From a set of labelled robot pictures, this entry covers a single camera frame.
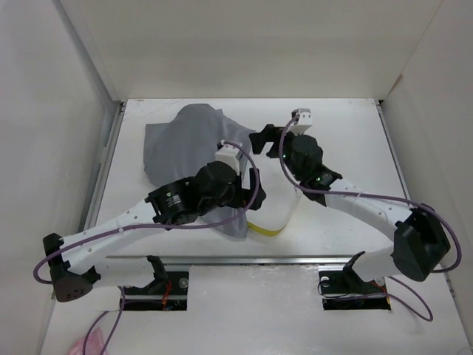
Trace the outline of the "grey pillowcase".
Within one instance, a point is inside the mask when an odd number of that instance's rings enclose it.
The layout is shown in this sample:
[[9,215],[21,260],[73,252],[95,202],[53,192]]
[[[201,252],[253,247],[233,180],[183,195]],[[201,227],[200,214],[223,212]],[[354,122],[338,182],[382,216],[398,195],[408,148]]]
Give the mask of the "grey pillowcase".
[[[143,171],[155,189],[176,181],[192,178],[208,163],[221,140],[241,142],[251,149],[249,135],[253,133],[227,117],[221,109],[209,104],[189,104],[175,118],[164,124],[147,124],[143,143]],[[200,217],[205,224],[227,221],[242,209],[220,207]],[[235,237],[235,219],[215,229],[227,237]]]

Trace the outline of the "white pillow yellow edge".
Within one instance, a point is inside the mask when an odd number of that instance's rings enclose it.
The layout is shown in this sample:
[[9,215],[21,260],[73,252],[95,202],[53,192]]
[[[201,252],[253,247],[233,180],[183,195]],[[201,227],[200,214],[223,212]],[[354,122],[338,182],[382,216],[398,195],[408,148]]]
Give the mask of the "white pillow yellow edge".
[[266,193],[261,207],[248,210],[244,218],[235,222],[236,238],[246,238],[247,231],[251,230],[263,236],[276,236],[287,225],[302,193],[287,181],[282,172],[278,158],[268,158],[265,148],[261,155],[254,155],[248,150],[256,167],[259,169],[260,188]]

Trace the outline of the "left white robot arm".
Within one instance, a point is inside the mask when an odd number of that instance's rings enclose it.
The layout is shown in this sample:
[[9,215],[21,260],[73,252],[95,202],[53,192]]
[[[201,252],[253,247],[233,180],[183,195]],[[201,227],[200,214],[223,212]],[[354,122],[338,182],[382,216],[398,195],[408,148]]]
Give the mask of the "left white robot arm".
[[162,291],[169,276],[158,256],[112,260],[111,255],[152,235],[171,230],[196,231],[228,226],[261,207],[266,194],[259,170],[252,166],[250,187],[241,173],[213,161],[195,176],[185,177],[150,192],[123,214],[91,229],[65,237],[52,233],[43,239],[44,263],[59,302],[72,302],[94,288],[119,286],[144,294]]

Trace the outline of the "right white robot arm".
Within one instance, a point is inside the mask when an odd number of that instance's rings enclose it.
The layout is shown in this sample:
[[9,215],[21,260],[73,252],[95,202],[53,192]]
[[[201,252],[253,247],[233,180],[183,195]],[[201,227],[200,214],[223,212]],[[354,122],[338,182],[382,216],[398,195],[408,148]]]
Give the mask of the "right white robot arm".
[[360,291],[370,281],[396,275],[422,282],[449,252],[448,237],[433,210],[402,198],[361,192],[322,163],[323,150],[314,137],[268,124],[249,138],[255,155],[265,144],[273,144],[267,156],[280,160],[283,172],[294,178],[293,185],[308,200],[344,212],[390,240],[387,248],[360,251],[350,259],[342,274],[347,289]]

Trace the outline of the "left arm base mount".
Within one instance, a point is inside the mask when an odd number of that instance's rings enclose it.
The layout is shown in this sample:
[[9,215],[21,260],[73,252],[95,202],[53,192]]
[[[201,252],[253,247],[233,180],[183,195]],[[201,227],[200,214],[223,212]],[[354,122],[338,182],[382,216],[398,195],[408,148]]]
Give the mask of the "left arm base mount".
[[189,271],[181,267],[166,268],[156,256],[148,256],[152,278],[144,286],[125,286],[124,311],[186,311],[188,307]]

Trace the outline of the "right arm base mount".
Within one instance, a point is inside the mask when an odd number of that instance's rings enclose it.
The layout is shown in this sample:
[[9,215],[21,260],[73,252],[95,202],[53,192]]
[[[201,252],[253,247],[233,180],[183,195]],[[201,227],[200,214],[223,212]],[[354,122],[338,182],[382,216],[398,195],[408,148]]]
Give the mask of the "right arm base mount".
[[317,291],[325,311],[391,310],[384,279],[381,284],[365,282],[353,271],[355,261],[363,254],[357,253],[342,269],[319,271]]

